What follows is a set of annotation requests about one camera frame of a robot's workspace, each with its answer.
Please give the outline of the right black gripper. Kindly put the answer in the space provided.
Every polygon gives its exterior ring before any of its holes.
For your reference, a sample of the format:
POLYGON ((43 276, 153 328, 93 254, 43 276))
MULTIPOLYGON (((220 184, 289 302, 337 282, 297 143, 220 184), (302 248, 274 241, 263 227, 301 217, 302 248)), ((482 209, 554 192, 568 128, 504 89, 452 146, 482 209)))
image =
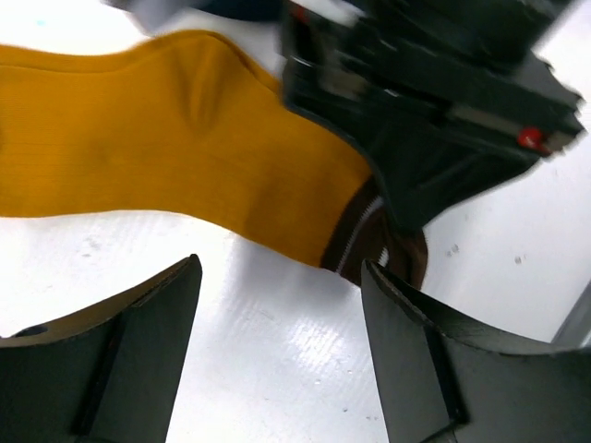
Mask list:
POLYGON ((566 1, 287 1, 286 106, 368 161, 417 231, 582 133, 580 95, 533 46, 566 1))

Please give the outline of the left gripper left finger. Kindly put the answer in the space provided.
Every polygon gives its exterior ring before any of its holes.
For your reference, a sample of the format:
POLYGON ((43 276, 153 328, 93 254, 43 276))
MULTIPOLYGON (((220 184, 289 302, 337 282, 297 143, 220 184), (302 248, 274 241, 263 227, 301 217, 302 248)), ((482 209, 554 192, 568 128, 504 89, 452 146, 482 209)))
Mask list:
POLYGON ((4 442, 164 442, 199 300, 195 255, 1 340, 4 442))

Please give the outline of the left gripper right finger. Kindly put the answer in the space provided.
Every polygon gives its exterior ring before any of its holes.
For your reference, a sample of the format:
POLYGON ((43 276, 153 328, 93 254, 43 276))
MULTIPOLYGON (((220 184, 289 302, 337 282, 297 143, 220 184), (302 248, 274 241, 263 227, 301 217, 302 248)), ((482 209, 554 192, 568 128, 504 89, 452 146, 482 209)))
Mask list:
POLYGON ((491 327, 368 261, 362 304, 391 442, 586 442, 590 352, 491 327))

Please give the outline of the mustard yellow striped sock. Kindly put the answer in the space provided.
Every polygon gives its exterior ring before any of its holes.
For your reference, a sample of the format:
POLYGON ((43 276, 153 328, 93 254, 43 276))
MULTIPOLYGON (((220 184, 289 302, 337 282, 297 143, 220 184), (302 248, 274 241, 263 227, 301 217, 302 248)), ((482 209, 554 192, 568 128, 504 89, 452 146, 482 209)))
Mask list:
POLYGON ((163 210, 360 281, 420 287, 421 232, 390 227, 365 159, 286 110, 224 36, 185 30, 108 55, 1 49, 1 213, 163 210))

